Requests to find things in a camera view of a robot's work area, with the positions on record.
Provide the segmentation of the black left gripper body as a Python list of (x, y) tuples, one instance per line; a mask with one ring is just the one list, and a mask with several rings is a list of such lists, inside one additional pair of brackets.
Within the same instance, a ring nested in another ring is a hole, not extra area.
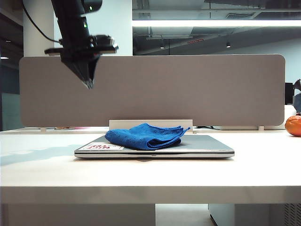
[(60, 48), (48, 48), (47, 55), (59, 55), (64, 64), (96, 64), (102, 55), (101, 35), (62, 35)]

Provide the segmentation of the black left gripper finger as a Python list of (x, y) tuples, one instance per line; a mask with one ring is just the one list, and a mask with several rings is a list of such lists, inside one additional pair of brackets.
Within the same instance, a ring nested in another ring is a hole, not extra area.
[(90, 71), (89, 62), (63, 61), (63, 63), (83, 82), (88, 89), (92, 89), (92, 73)]
[(100, 56), (95, 56), (93, 59), (90, 59), (88, 62), (88, 88), (89, 89), (92, 89), (94, 87), (95, 69), (99, 58)]

